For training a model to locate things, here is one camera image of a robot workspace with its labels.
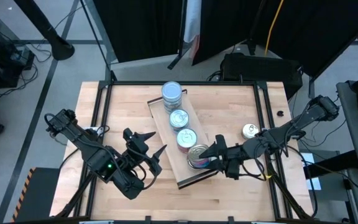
small can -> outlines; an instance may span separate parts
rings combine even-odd
[[[254,124],[246,124],[241,133],[244,139],[251,139],[255,137],[255,134],[259,133],[259,128]]]
[[[204,169],[209,164],[209,158],[200,159],[200,155],[208,149],[205,144],[193,146],[187,153],[187,162],[191,169],[200,170]]]
[[[179,131],[177,136],[177,144],[178,149],[183,152],[187,153],[191,147],[193,147],[197,143],[197,134],[189,129],[185,128]]]
[[[169,123],[175,132],[179,132],[189,125],[189,114],[184,110],[174,110],[169,116]]]
[[[161,89],[164,108],[167,113],[181,106],[181,86],[177,82],[167,82]]]

wooden table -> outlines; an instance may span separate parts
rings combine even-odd
[[[76,106],[76,115],[82,127],[90,126],[97,87],[97,82],[82,84]],[[216,134],[225,136],[227,146],[233,146],[237,142],[242,143],[244,142],[241,136],[243,125],[247,123],[259,125],[251,86],[183,86],[183,88],[188,90],[188,96],[210,144],[213,143]],[[264,96],[262,90],[259,91],[264,120],[266,126],[269,126]],[[275,125],[280,126],[290,120],[282,83],[268,83],[268,92]],[[147,101],[160,97],[160,94],[161,86],[158,85],[114,85],[107,120],[107,125],[111,129],[104,138],[104,144],[122,152],[125,150],[125,141],[122,138],[124,128],[131,128],[138,133],[158,132]],[[101,108],[99,112],[98,125],[102,110]],[[284,111],[283,117],[276,115],[279,110]],[[162,146],[158,134],[146,143],[150,147],[148,155],[152,155]],[[289,145],[296,147],[296,142],[290,141]],[[70,143],[65,156],[73,150],[75,147]],[[282,159],[289,191],[305,212],[311,215],[313,208],[299,156],[290,152],[289,158],[283,155]],[[261,157],[260,161],[264,163],[264,158]],[[57,214],[77,190],[82,164],[80,153],[76,153],[64,165],[58,180],[51,215]],[[145,216],[150,215],[152,220],[225,221],[228,216],[233,216],[236,221],[274,221],[268,182],[251,177],[232,180],[225,178],[223,174],[218,174],[178,190],[165,153],[161,156],[160,164],[163,171],[156,183],[141,192],[134,200],[125,198],[113,183],[105,184],[98,180],[92,219],[144,220]],[[252,173],[259,171],[254,161],[246,161],[245,166]],[[147,177],[145,185],[151,181],[152,175],[149,173]],[[278,189],[277,194],[280,212],[284,217],[282,194]],[[88,193],[86,192],[83,197],[81,214],[85,214]]]

concrete floor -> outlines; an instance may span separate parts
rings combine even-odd
[[[52,25],[57,24],[72,9],[79,7],[78,0],[36,0],[41,10],[47,16]],[[1,20],[22,40],[40,40],[42,36],[32,23],[26,18],[13,0],[0,0]],[[62,22],[57,28],[59,34],[63,34],[70,40],[94,40],[90,26],[84,12],[78,10],[72,22]],[[44,63],[35,63],[39,70],[39,77],[24,90],[15,91],[0,99],[0,123],[6,129],[0,135],[0,206],[8,185],[11,188],[11,197],[6,197],[6,213],[0,212],[0,222],[8,222],[13,214],[17,199],[31,167],[59,167],[65,147],[50,139],[45,132],[46,124],[43,117],[34,116],[35,110],[43,115],[45,113],[57,113],[62,108],[74,109],[78,99],[81,82],[98,81],[104,79],[105,65],[101,53],[96,44],[75,45],[75,54],[68,60],[55,61],[52,58]],[[42,49],[49,49],[48,45],[42,45]],[[246,46],[239,46],[236,51],[247,54]],[[40,58],[43,53],[34,51]],[[263,49],[257,49],[257,55],[262,55]],[[205,80],[207,76],[219,69],[224,52],[219,55],[191,67],[191,59],[184,58],[173,70],[168,70],[168,64],[175,55],[140,60],[136,62],[118,63],[112,65],[119,80]],[[327,95],[336,99],[337,82],[358,79],[358,45],[351,45],[343,54],[316,80],[316,95]],[[308,77],[303,76],[304,86],[295,98],[290,102],[290,108],[294,105],[294,115],[298,115],[308,102]],[[45,101],[40,99],[43,88],[48,88]],[[321,142],[328,132],[338,127],[344,121],[343,113],[333,122],[321,123],[314,130],[317,142]],[[307,137],[311,138],[311,127],[307,127]],[[16,184],[10,184],[12,172],[25,139],[30,138],[28,152],[25,157],[21,172],[15,174]],[[347,126],[344,125],[334,134],[328,137],[321,145],[320,150],[336,150],[347,152],[352,149],[352,143]],[[343,203],[319,202],[318,217],[326,221],[339,221],[347,216]]]

yellow cable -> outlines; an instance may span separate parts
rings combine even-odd
[[[278,13],[280,12],[281,6],[284,3],[284,0],[281,0],[280,5],[278,5],[277,11],[276,11],[276,15],[274,16],[272,25],[270,26],[270,30],[268,31],[268,36],[267,36],[267,42],[266,42],[266,48],[265,48],[265,57],[267,55],[267,50],[269,49],[269,40],[270,40],[270,35],[272,34],[272,30],[273,30],[273,26],[274,23],[276,22]]]

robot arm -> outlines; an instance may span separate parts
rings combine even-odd
[[[111,146],[103,146],[98,141],[96,131],[79,127],[74,111],[61,110],[56,115],[46,114],[45,122],[48,124],[47,131],[53,137],[62,133],[81,151],[82,159],[92,173],[105,183],[113,181],[114,185],[129,199],[136,198],[142,190],[148,188],[144,187],[143,179],[140,180],[132,173],[134,167],[140,167],[140,164],[145,162],[155,178],[162,171],[158,162],[166,146],[159,149],[152,157],[146,154],[149,147],[145,141],[155,132],[138,134],[132,133],[129,128],[125,129],[123,138],[126,140],[127,150],[120,154]]]
[[[272,155],[277,151],[284,150],[291,137],[298,136],[298,139],[300,139],[306,134],[302,131],[304,127],[314,121],[332,121],[337,118],[338,111],[339,107],[331,99],[318,96],[308,103],[301,115],[281,127],[264,130],[256,134],[254,138],[247,140],[242,145],[236,144],[233,147],[227,147],[224,137],[217,135],[216,142],[202,153],[200,158],[216,158],[206,168],[221,171],[225,173],[226,177],[238,180],[241,176],[240,166],[243,166],[244,161],[256,159],[265,152]],[[273,165],[267,164],[267,169],[271,172],[273,181],[282,191],[284,197],[288,199],[299,218],[310,219],[311,217],[303,211],[280,180]]]

